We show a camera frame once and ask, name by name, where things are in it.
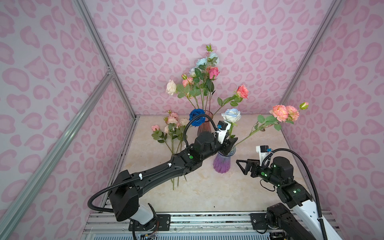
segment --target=white rose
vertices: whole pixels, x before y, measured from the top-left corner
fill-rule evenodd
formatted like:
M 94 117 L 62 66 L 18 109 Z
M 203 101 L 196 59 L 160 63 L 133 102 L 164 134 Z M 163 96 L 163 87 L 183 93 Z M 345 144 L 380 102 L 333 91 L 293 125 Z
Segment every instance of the white rose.
M 173 80 L 169 80 L 167 84 L 166 93 L 168 93 L 169 95 L 173 95 L 175 92 L 176 92 L 176 84 Z
M 193 78 L 196 77 L 196 73 L 195 73 L 195 68 L 191 68 L 191 70 L 189 71 L 189 75 Z
M 240 111 L 236 108 L 227 109 L 221 116 L 228 122 L 237 122 L 241 118 Z
M 187 118 L 182 118 L 179 120 L 180 126 L 186 126 L 189 123 Z

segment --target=metal bracket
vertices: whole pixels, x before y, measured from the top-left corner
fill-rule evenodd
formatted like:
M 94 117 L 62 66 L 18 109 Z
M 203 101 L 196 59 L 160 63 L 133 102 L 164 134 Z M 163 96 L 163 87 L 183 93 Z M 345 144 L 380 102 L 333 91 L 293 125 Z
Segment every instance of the metal bracket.
M 159 227 L 157 228 L 158 231 L 169 231 L 170 226 L 170 215 L 169 214 L 158 214 L 157 215 L 157 221 L 159 222 Z M 132 231 L 133 222 L 129 222 L 128 230 Z M 146 230 L 142 225 L 135 226 L 135 231 L 148 231 Z

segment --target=pink glass vase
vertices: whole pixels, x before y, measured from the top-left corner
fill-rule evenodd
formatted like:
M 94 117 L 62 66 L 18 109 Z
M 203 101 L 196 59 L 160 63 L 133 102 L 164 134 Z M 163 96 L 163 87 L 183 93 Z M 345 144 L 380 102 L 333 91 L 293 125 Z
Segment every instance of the pink glass vase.
M 217 153 L 214 160 L 214 169 L 218 173 L 226 173 L 231 168 L 231 156 L 236 152 L 236 147 L 233 147 L 228 155 L 224 156 L 220 152 Z
M 210 116 L 211 118 L 214 117 L 214 115 L 210 111 L 205 111 L 205 114 Z M 205 118 L 205 122 L 199 126 L 197 129 L 197 135 L 199 136 L 202 132 L 212 132 L 212 123 L 209 121 L 208 118 Z

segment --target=pink flower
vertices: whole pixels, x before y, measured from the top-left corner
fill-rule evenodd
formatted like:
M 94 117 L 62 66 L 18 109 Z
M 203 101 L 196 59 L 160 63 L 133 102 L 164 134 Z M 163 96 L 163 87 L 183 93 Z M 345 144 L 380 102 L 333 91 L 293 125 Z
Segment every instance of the pink flower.
M 237 88 L 237 95 L 241 98 L 248 99 L 248 89 L 243 85 Z
M 166 120 L 166 124 L 170 123 L 177 123 L 177 119 L 175 117 L 169 116 L 168 119 Z
M 293 107 L 293 106 L 286 106 L 285 107 L 289 113 L 288 120 L 296 121 L 299 118 L 299 111 Z
M 285 122 L 289 116 L 288 111 L 284 105 L 276 105 L 269 111 L 279 122 Z
M 212 68 L 212 67 L 210 67 L 210 68 L 208 69 L 208 72 L 209 72 L 209 78 L 210 78 L 210 79 L 213 79 L 214 76 L 218 76 L 218 74 L 220 73 L 220 72 L 218 71 L 218 68 Z
M 151 128 L 152 128 L 152 131 L 154 132 L 160 129 L 158 125 L 153 125 Z
M 190 85 L 193 85 L 195 84 L 193 82 L 193 78 L 192 77 L 187 77 L 186 79 L 183 80 L 183 86 L 186 87 L 188 84 Z
M 169 114 L 169 116 L 171 116 L 171 117 L 174 117 L 176 120 L 178 120 L 178 119 L 179 119 L 179 116 L 178 116 L 178 114 L 177 114 L 177 113 L 175 113 L 175 112 L 171 112 L 171 113 Z

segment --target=pink leopard print wall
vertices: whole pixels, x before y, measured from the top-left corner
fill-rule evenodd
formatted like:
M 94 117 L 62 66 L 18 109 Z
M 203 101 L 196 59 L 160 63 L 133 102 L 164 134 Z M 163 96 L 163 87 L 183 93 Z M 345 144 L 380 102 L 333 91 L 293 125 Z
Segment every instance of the pink leopard print wall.
M 283 127 L 346 240 L 384 236 L 383 12 L 345 2 L 289 100 L 310 107 Z
M 130 123 L 110 83 L 10 240 L 79 239 L 91 212 L 87 201 L 106 187 Z
M 137 114 L 189 113 L 165 93 L 169 79 L 202 58 L 211 43 L 220 58 L 218 96 L 245 84 L 242 113 L 279 102 L 331 0 L 87 0 L 108 54 Z
M 71 0 L 0 3 L 0 218 L 106 69 Z

